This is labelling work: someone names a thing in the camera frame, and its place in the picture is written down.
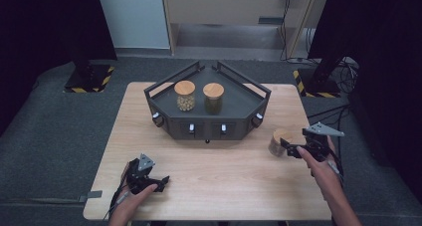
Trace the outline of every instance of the tabletop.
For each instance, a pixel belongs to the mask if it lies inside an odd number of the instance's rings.
[[[329,220],[330,211],[302,159],[269,152],[273,132],[305,144],[309,126],[293,85],[264,84],[272,91],[264,121],[242,140],[174,140],[151,120],[143,90],[130,83],[123,97],[92,191],[84,209],[103,220],[125,165],[144,153],[155,161],[149,177],[170,175],[163,192],[149,196],[134,220]]]

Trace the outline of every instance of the jar lid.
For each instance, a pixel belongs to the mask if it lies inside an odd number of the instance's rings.
[[[180,81],[174,86],[174,90],[182,96],[190,95],[195,91],[195,85],[190,81]]]
[[[273,132],[273,139],[280,144],[280,138],[282,138],[283,140],[287,141],[287,142],[292,142],[292,135],[290,132],[286,131],[283,128],[277,128],[274,130]]]
[[[204,95],[212,100],[218,99],[224,94],[223,86],[216,83],[205,85],[203,91]]]

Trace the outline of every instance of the jar with wooden lid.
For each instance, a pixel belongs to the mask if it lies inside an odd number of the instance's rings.
[[[177,107],[188,112],[195,108],[195,85],[190,81],[180,81],[174,86],[177,93]]]
[[[217,114],[223,107],[224,88],[220,84],[207,84],[203,89],[205,110],[210,114]]]
[[[292,135],[288,131],[283,128],[275,129],[268,150],[271,154],[277,157],[282,156],[286,151],[286,149],[282,147],[280,138],[284,139],[287,142],[292,142]]]

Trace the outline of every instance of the caution stripe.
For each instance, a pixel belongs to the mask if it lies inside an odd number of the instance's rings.
[[[65,93],[76,93],[76,94],[84,94],[84,93],[100,93],[106,88],[106,84],[111,77],[112,72],[114,71],[114,67],[110,66],[108,71],[103,79],[103,83],[99,88],[65,88]]]
[[[310,98],[340,98],[340,94],[335,93],[308,93],[305,89],[304,83],[302,82],[301,76],[299,75],[298,71],[293,71],[293,75],[296,80],[296,84],[298,85],[299,94],[302,97],[310,97]]]

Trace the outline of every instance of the black curtain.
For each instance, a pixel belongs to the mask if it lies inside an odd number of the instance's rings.
[[[0,135],[41,73],[116,59],[100,0],[0,0],[0,36]]]
[[[309,58],[341,48],[359,64],[349,96],[353,113],[374,156],[394,166],[422,202],[422,162],[415,153],[422,123],[421,10],[421,0],[327,0]]]

